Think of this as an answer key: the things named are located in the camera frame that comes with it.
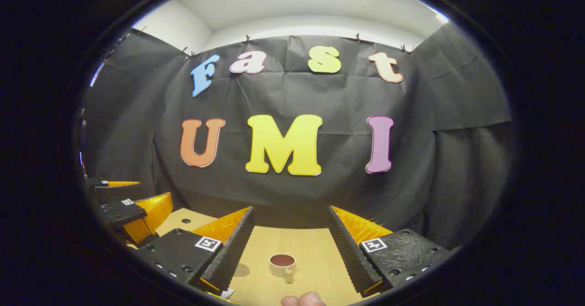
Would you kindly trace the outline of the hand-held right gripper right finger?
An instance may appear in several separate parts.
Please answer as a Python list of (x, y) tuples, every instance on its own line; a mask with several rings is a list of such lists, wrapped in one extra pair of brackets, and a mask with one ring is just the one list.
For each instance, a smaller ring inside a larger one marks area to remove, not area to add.
[(336, 206), (328, 207), (327, 223), (351, 283), (362, 297), (408, 285), (454, 254), (412, 229), (391, 231)]

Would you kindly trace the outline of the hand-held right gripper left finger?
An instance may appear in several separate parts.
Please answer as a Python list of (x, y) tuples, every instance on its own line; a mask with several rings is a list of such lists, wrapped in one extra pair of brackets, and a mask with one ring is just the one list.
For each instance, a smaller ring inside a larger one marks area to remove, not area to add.
[(249, 206), (192, 231), (175, 228), (134, 253), (182, 285), (219, 297), (230, 286), (254, 226)]

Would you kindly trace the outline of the beige cup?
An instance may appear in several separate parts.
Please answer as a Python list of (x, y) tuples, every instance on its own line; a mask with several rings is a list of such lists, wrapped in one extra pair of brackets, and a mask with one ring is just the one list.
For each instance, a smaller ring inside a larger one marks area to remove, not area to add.
[(284, 279), (288, 284), (294, 282), (296, 264), (295, 257), (289, 254), (274, 254), (269, 258), (270, 273)]

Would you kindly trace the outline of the wooden desktop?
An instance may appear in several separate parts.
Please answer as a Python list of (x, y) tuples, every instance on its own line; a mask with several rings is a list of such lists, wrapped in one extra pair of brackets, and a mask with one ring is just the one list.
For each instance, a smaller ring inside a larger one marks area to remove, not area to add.
[[(269, 269), (274, 254), (295, 257), (292, 284)], [(347, 306), (363, 300), (355, 291), (328, 229), (282, 229), (256, 225), (240, 259), (250, 268), (246, 277), (235, 277), (230, 300), (241, 306), (281, 306), (283, 297), (300, 297), (315, 291), (327, 306)]]

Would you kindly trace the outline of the black backdrop cloth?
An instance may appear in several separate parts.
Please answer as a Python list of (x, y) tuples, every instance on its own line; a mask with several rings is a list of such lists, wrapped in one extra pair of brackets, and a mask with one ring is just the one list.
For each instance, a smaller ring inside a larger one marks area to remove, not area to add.
[[(219, 218), (326, 227), (330, 205), (455, 248), (488, 221), (515, 156), (505, 91), (479, 44), (441, 27), (412, 54), (331, 36), (281, 36), (187, 58), (131, 35), (86, 91), (82, 158), (91, 177)], [(323, 120), (315, 177), (247, 172), (251, 116), (282, 134)]]

